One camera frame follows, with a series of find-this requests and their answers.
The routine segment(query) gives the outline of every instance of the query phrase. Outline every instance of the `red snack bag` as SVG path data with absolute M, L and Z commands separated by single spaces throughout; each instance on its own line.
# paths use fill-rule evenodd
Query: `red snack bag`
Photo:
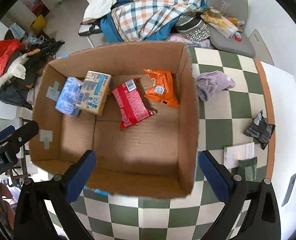
M 148 110 L 144 106 L 135 83 L 138 79 L 139 78 L 131 79 L 112 91 L 122 116 L 122 122 L 120 124 L 121 130 L 135 125 L 156 113 L 155 111 Z

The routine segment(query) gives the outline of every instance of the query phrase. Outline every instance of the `snack package on chair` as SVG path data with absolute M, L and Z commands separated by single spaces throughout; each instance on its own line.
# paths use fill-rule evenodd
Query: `snack package on chair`
M 227 20 L 224 16 L 222 16 L 221 18 L 214 18 L 214 17 L 211 17 L 209 15 L 209 11 L 207 11 L 205 15 L 202 16 L 202 19 L 206 23 L 214 27 L 226 38 L 233 37 L 235 33 L 238 31 L 238 28 L 229 20 Z
M 145 97 L 167 106 L 179 108 L 173 74 L 170 71 L 151 69 L 144 69 L 144 72 L 153 80 L 153 87 L 146 90 Z
M 120 129 L 135 125 L 140 121 L 155 114 L 155 111 L 148 110 L 140 97 L 136 82 L 139 78 L 133 78 L 121 84 L 112 91 L 120 108 L 122 122 Z

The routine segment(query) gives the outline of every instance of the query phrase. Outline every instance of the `lavender towel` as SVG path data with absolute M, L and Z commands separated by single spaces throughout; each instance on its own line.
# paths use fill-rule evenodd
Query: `lavender towel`
M 198 94 L 202 101 L 208 101 L 216 91 L 234 88 L 235 85 L 229 76 L 218 70 L 202 73 L 197 78 Z

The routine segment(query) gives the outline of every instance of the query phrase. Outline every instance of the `gray floor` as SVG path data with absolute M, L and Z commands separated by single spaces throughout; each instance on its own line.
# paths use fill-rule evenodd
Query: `gray floor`
M 44 28 L 46 34 L 56 40 L 65 41 L 65 44 L 57 52 L 57 57 L 91 48 L 87 38 L 78 35 L 80 23 L 87 6 L 88 2 L 86 0 L 64 0 L 47 15 L 48 24 Z M 93 34 L 90 39 L 95 47 L 107 44 L 102 33 Z

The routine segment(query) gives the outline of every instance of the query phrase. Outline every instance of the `red plastic bag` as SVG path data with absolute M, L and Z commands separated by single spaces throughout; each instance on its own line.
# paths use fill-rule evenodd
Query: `red plastic bag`
M 7 67 L 7 63 L 15 50 L 20 50 L 22 44 L 19 40 L 0 41 L 0 77 Z
M 156 113 L 144 106 L 136 87 L 135 81 L 137 80 L 138 78 L 131 79 L 112 91 L 122 116 L 121 130 L 135 125 Z

